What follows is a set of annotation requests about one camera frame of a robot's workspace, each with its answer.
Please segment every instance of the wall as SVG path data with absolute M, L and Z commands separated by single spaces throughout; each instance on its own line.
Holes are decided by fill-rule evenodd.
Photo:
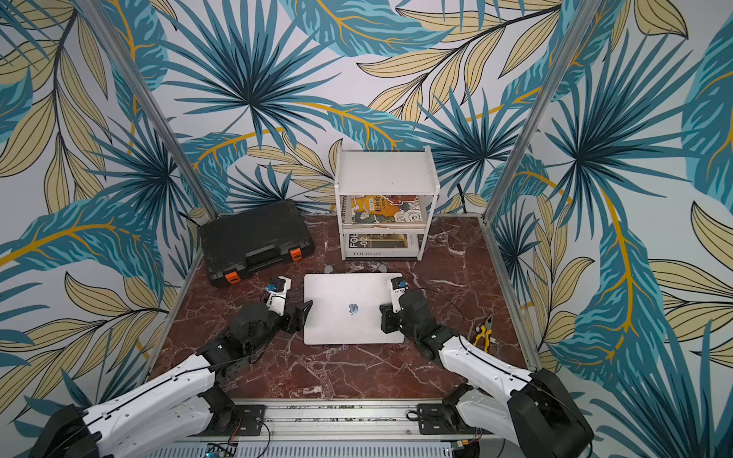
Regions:
M 339 144 L 430 145 L 438 211 L 462 213 L 463 191 L 481 212 L 577 4 L 175 0 L 166 60 L 139 66 L 167 69 L 155 98 L 223 213 L 329 211 Z
M 111 4 L 138 55 L 165 54 L 150 44 L 163 37 L 150 4 Z M 12 457 L 59 406 L 140 382 L 196 249 L 177 212 L 202 211 L 71 0 L 0 3 L 0 53 L 0 438 Z
M 732 12 L 622 2 L 493 223 L 599 457 L 733 454 Z

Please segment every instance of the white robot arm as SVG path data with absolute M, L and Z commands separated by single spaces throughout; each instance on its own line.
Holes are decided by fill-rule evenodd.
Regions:
M 578 458 L 593 432 L 555 374 L 505 363 L 439 325 L 422 291 L 409 290 L 403 277 L 390 280 L 392 304 L 380 307 L 382 331 L 402 332 L 420 353 L 463 376 L 468 384 L 446 405 L 461 422 L 504 437 L 526 458 Z
M 200 432 L 228 434 L 238 414 L 219 383 L 256 362 L 279 331 L 303 328 L 310 305 L 285 312 L 289 288 L 289 278 L 273 278 L 267 303 L 244 304 L 226 330 L 165 374 L 84 412 L 54 413 L 29 458 L 137 458 Z

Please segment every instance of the red marble surface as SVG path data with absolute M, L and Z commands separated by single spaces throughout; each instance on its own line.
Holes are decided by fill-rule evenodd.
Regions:
M 315 254 L 292 264 L 278 265 L 227 288 L 209 285 L 205 270 L 196 276 L 175 318 L 152 371 L 157 376 L 186 359 L 221 332 L 247 300 L 259 300 L 274 276 L 288 276 L 288 303 L 303 300 L 303 275 L 376 270 L 378 262 L 343 262 L 339 230 L 331 216 L 310 216 L 306 222 L 316 244 Z M 438 322 L 476 335 L 474 328 L 493 316 L 490 352 L 524 367 L 507 306 L 491 265 L 478 220 L 437 218 L 430 227 L 420 262 L 387 262 L 414 287 L 448 295 L 466 320 L 431 291 L 425 294 Z M 303 343 L 301 334 L 280 333 L 253 369 L 244 370 L 224 387 L 233 398 L 441 398 L 463 380 L 428 363 L 406 339 L 402 344 L 318 345 Z

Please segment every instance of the white laptop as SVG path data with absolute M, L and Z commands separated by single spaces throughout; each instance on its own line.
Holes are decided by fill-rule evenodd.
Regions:
M 399 344 L 399 331 L 381 330 L 379 306 L 392 304 L 389 281 L 401 273 L 309 273 L 303 298 L 313 301 L 303 327 L 308 345 Z

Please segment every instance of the white shelving unit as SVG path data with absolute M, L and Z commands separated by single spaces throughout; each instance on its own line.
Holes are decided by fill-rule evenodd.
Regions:
M 336 211 L 341 236 L 341 259 L 421 260 L 430 230 L 432 212 L 438 202 L 441 183 L 429 147 L 425 151 L 339 151 L 336 166 Z M 345 224 L 342 197 L 418 196 L 422 224 L 409 229 L 394 227 L 354 227 Z M 407 234 L 407 248 L 349 248 L 351 234 Z

